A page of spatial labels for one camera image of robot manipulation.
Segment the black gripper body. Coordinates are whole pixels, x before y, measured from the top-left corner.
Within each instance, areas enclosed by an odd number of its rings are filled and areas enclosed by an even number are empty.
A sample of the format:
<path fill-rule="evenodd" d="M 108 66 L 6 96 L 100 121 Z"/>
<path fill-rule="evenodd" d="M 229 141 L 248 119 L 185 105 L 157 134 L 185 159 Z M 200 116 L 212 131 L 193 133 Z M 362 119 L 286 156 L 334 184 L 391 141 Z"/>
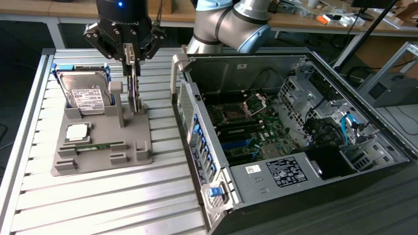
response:
<path fill-rule="evenodd" d="M 99 44 L 103 47 L 117 45 L 119 30 L 121 43 L 139 43 L 140 47 L 152 46 L 151 18 L 145 0 L 97 0 Z"/>

